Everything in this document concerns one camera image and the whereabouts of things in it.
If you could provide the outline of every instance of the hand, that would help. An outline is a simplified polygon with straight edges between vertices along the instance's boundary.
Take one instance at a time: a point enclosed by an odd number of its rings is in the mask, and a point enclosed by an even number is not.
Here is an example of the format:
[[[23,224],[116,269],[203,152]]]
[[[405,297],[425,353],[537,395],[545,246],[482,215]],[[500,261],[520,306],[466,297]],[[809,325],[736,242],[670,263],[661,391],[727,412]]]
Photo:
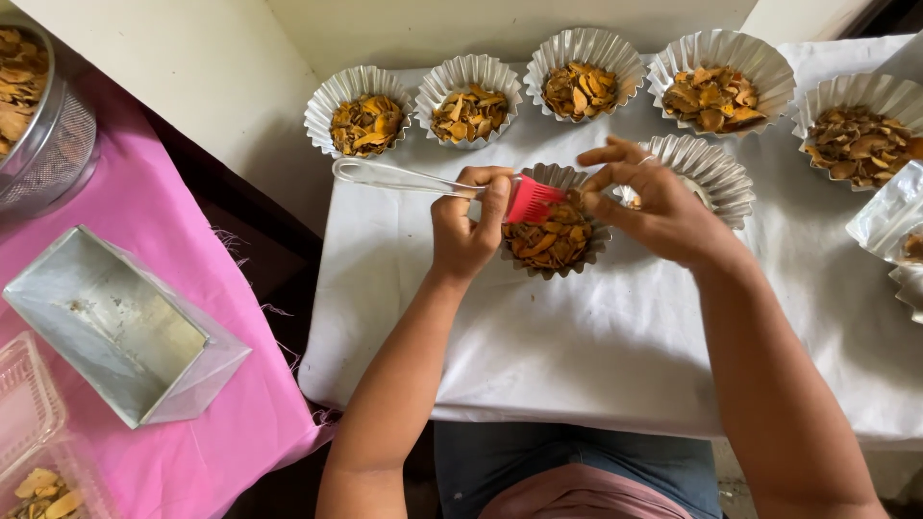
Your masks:
[[[468,284],[490,260],[503,239],[500,226],[507,213],[513,170],[506,167],[466,167],[458,181],[490,187],[481,199],[481,222],[468,218],[471,202],[442,197],[430,209],[433,215],[433,267],[430,272],[450,282]]]
[[[581,187],[582,202],[593,216],[618,227],[657,256],[687,268],[750,256],[675,173],[655,159],[637,165],[651,153],[615,137],[606,138],[606,144],[577,157],[580,165],[605,164]],[[612,184],[637,191],[641,210],[628,209],[599,194]]]

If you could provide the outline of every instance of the forearm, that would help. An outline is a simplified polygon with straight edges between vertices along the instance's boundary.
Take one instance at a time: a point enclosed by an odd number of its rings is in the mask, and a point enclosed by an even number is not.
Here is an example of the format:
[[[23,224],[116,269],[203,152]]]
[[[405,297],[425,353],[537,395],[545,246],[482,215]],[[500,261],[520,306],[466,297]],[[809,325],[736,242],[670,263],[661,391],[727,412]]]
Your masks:
[[[426,276],[350,398],[328,463],[356,471],[403,466],[436,401],[449,331],[466,288]]]
[[[754,496],[875,502],[852,429],[756,260],[693,274],[725,433]]]

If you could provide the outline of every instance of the person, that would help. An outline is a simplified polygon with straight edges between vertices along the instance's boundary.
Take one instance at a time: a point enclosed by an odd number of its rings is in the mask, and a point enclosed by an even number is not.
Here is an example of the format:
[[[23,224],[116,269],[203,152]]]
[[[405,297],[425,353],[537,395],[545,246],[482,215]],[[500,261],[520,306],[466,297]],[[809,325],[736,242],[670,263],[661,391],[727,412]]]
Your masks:
[[[669,169],[610,137],[577,158],[603,164],[581,187],[599,220],[689,269],[698,285],[721,420],[761,519],[886,519],[857,440],[785,319],[756,259]],[[405,517],[402,467],[432,411],[452,320],[494,256],[512,170],[467,167],[488,185],[432,206],[433,264],[349,401],[324,469],[317,517]],[[600,192],[633,187],[632,211]],[[435,425],[447,519],[720,518],[708,441],[565,424]]]

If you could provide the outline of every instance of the clear plastic container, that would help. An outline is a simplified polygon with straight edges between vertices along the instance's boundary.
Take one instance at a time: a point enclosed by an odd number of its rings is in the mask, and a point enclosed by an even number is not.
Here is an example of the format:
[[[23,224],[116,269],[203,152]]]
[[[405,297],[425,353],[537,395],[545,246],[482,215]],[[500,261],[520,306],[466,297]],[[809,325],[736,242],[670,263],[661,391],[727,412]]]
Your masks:
[[[114,504],[88,447],[66,429],[64,402],[31,332],[0,348],[0,516],[22,500],[14,494],[34,468],[78,489],[80,519],[115,519]]]

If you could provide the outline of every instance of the table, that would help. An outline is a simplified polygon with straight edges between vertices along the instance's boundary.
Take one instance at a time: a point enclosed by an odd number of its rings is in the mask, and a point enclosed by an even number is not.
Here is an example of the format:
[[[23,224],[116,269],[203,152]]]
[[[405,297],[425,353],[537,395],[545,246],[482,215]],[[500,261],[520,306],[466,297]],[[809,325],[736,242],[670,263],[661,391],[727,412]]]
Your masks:
[[[68,227],[84,223],[134,252],[253,348],[202,416],[131,430],[63,358],[40,344],[65,397],[68,426],[89,441],[123,517],[221,517],[260,476],[311,453],[332,429],[314,425],[244,275],[138,103],[102,75],[86,80],[83,90],[101,128],[96,172],[63,209],[0,229],[0,285]],[[0,300],[0,344],[28,328]]]
[[[800,95],[822,79],[873,70],[907,40],[779,50],[796,71]],[[514,69],[524,72],[522,65]],[[398,76],[416,86],[425,72]],[[542,115],[524,90],[519,118],[480,151],[442,148],[415,126],[380,160],[454,178],[464,165],[576,165],[579,152],[609,133],[647,140],[686,132],[661,117],[647,91],[613,116],[573,125]],[[761,136],[710,139],[754,181],[754,215],[737,235],[760,260],[859,438],[923,448],[923,327],[894,298],[891,265],[859,248],[844,229],[871,194],[812,170],[793,128],[785,118]],[[434,198],[336,184],[299,374],[309,399],[334,407],[348,402],[432,260]],[[432,417],[721,436],[691,276],[618,230],[596,265],[565,279],[529,278],[497,255],[461,304]]]

